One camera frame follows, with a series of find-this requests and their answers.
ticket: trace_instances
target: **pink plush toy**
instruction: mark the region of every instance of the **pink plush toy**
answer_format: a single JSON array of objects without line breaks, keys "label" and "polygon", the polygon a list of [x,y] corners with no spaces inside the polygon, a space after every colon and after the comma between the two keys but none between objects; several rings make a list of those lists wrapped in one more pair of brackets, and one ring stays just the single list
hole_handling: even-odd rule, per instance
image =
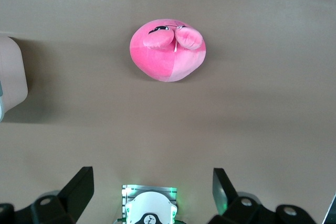
[{"label": "pink plush toy", "polygon": [[202,35],[178,20],[158,19],[135,32],[130,44],[134,63],[159,81],[178,81],[198,68],[205,58]]}]

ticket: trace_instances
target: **black embroidered eye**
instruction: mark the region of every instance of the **black embroidered eye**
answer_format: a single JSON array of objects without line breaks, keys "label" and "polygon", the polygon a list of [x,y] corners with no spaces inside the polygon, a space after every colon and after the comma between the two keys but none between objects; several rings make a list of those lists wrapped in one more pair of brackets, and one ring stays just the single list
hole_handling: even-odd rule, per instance
[{"label": "black embroidered eye", "polygon": [[167,26],[157,26],[153,30],[151,30],[148,34],[158,31],[158,30],[169,30],[169,28]]}]

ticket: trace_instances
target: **white plastic container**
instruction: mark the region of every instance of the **white plastic container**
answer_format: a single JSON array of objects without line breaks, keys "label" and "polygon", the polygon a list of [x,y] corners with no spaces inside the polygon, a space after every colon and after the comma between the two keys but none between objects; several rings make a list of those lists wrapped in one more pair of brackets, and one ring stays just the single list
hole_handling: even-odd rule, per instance
[{"label": "white plastic container", "polygon": [[2,36],[0,36],[0,82],[1,122],[4,114],[23,102],[28,95],[21,50],[12,39]]}]

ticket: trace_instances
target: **stuffed toy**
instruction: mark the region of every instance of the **stuffed toy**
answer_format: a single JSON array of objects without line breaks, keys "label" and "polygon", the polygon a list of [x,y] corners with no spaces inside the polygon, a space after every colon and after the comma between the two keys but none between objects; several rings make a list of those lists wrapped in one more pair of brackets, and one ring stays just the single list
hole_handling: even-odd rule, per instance
[{"label": "stuffed toy", "polygon": [[151,21],[135,32],[130,43],[132,60],[155,80],[179,81],[198,68],[205,58],[202,35],[174,19]]}]

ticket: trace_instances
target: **round pink pillow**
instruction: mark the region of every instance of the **round pink pillow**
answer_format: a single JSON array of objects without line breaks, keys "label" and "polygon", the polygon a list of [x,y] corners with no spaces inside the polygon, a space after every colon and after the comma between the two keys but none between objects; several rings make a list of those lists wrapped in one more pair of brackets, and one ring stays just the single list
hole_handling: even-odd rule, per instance
[{"label": "round pink pillow", "polygon": [[179,81],[198,68],[205,58],[202,35],[174,19],[151,21],[135,32],[130,43],[134,63],[159,81]]}]

